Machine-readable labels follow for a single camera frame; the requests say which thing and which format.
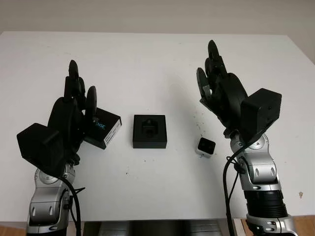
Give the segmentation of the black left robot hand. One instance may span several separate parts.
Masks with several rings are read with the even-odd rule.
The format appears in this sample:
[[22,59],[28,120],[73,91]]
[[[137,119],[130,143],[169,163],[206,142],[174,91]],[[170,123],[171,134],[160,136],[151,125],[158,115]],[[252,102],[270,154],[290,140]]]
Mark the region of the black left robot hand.
[[63,152],[67,163],[79,164],[77,151],[92,125],[98,120],[96,110],[96,88],[91,86],[88,90],[85,89],[78,65],[71,60],[63,97],[55,102],[48,121],[48,126],[58,130],[63,137]]

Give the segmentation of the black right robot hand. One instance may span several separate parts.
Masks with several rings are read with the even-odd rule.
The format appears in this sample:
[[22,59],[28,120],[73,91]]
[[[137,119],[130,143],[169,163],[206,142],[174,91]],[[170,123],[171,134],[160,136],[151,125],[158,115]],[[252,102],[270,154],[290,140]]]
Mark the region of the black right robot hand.
[[228,73],[213,40],[208,43],[205,68],[197,68],[200,102],[213,112],[225,127],[224,136],[240,131],[241,103],[248,97],[238,77]]

